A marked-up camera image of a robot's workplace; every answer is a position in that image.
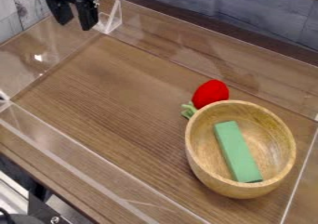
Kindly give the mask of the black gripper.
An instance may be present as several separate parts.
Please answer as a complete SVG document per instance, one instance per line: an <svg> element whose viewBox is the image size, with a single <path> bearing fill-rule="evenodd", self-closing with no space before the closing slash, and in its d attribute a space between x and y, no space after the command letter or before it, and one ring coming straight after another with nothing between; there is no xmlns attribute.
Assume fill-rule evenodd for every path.
<svg viewBox="0 0 318 224"><path fill-rule="evenodd" d="M76 3L79 23L84 31L89 31L97 24L97 0L45 0L56 22L64 25L73 19L68 3Z"/></svg>

